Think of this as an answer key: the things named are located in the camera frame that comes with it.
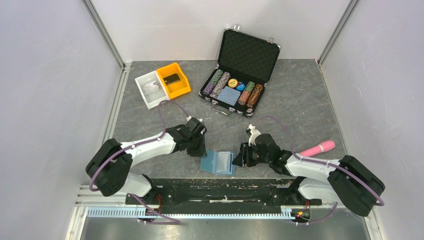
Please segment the blue card holder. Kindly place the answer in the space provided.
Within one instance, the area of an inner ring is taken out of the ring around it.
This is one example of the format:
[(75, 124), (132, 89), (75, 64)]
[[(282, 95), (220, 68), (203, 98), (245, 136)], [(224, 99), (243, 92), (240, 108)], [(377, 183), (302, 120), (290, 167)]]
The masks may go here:
[(235, 157), (236, 154), (230, 151), (206, 150), (206, 156), (200, 159), (199, 169), (214, 175), (234, 176), (236, 168), (232, 162)]

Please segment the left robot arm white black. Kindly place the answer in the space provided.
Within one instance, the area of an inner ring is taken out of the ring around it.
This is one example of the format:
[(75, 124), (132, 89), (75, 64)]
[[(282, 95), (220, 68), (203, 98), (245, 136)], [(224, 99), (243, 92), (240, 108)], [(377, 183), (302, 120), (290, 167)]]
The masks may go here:
[(91, 191), (104, 197), (116, 193), (133, 194), (145, 204), (153, 203), (157, 190), (144, 174), (133, 174), (132, 167), (157, 156), (186, 151), (191, 157), (205, 157), (207, 128), (201, 119), (188, 117), (185, 124), (168, 127), (160, 133), (137, 141), (105, 141), (89, 161), (85, 172)]

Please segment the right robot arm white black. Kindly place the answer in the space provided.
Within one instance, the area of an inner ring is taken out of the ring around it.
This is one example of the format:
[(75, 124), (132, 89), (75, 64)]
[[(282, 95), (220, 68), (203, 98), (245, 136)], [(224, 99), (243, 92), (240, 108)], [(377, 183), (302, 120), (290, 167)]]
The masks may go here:
[(382, 205), (380, 197), (386, 189), (375, 174), (351, 155), (333, 160), (308, 158), (281, 149), (268, 133), (241, 143), (232, 163), (240, 167), (267, 164), (279, 175), (295, 177), (288, 191), (295, 204), (306, 200), (337, 202), (362, 217)]

